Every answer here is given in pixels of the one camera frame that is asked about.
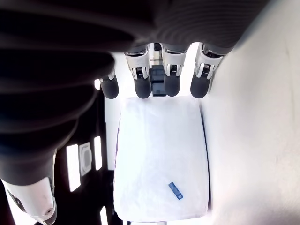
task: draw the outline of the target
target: robotic hand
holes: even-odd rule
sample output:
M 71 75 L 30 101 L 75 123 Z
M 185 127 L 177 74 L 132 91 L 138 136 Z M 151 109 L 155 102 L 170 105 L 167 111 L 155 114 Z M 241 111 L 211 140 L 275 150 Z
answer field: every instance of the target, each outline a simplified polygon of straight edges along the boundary
M 222 49 L 203 43 L 199 44 L 195 59 L 195 71 L 191 83 L 191 94 L 195 98 L 203 98 L 209 89 L 213 73 L 223 57 L 231 49 Z M 135 80 L 135 91 L 140 98 L 147 98 L 151 93 L 149 79 L 149 45 L 143 45 L 125 53 L 129 70 Z M 173 97 L 180 90 L 180 75 L 189 45 L 162 44 L 163 65 L 165 70 L 164 87 L 167 95 Z

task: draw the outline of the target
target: white wall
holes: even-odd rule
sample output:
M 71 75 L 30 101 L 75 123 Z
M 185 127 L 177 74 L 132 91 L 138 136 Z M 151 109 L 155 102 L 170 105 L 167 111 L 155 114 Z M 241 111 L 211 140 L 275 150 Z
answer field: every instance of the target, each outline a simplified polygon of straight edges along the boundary
M 214 224 L 300 224 L 300 1 L 273 1 L 203 99 Z

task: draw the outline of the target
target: silver joint bracket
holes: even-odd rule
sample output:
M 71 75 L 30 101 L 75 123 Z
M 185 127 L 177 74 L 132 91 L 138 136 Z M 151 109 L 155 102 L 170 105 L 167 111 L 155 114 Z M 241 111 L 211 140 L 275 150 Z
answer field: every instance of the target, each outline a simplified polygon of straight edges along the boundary
M 219 66 L 222 59 L 222 55 L 218 55 L 210 51 L 204 46 L 203 43 L 200 43 L 195 59 L 196 77 L 200 78 L 201 76 L 206 76 L 209 80 L 212 77 L 213 72 Z
M 149 76 L 149 45 L 146 49 L 136 53 L 125 53 L 128 67 L 135 80 L 147 79 Z
M 108 79 L 110 81 L 112 81 L 114 79 L 114 77 L 116 76 L 116 73 L 114 70 L 112 70 L 112 72 L 110 72 L 107 76 L 108 76 Z
M 182 68 L 184 66 L 184 60 L 186 59 L 187 50 L 179 52 L 166 49 L 164 46 L 162 48 L 163 64 L 165 74 L 170 76 L 171 74 L 176 74 L 180 76 Z

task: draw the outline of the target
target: light strip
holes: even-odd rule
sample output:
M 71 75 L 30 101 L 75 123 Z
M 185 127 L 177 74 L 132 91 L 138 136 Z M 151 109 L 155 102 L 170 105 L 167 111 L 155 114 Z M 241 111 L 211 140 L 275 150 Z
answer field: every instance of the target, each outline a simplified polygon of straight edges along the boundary
M 100 80 L 99 80 L 99 79 L 96 79 L 96 80 L 95 80 L 95 88 L 96 88 L 97 90 L 100 90 Z
M 6 189 L 5 192 L 15 225 L 34 225 L 36 220 L 20 210 Z
M 100 211 L 100 219 L 101 219 L 101 225 L 108 225 L 105 206 L 103 206 L 102 210 Z
M 101 153 L 101 138 L 100 138 L 100 136 L 94 138 L 94 151 L 95 151 L 96 170 L 99 170 L 102 167 L 102 153 Z
M 80 186 L 78 145 L 67 146 L 67 173 L 69 176 L 70 192 Z

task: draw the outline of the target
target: white surface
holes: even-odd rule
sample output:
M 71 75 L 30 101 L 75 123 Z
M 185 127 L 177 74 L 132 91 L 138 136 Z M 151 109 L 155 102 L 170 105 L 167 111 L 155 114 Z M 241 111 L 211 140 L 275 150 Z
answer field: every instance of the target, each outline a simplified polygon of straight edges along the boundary
M 214 225 L 300 224 L 300 1 L 274 1 L 202 101 Z
M 80 186 L 78 145 L 67 146 L 67 174 L 70 192 Z
M 198 101 L 128 99 L 117 145 L 114 207 L 121 219 L 159 222 L 206 214 L 208 167 Z M 182 199 L 168 186 L 172 182 Z
M 101 225 L 108 225 L 106 207 L 105 206 L 103 206 L 101 211 L 100 211 L 100 219 L 101 219 Z
M 94 138 L 94 151 L 95 151 L 95 163 L 96 170 L 102 167 L 102 151 L 101 151 L 101 137 Z

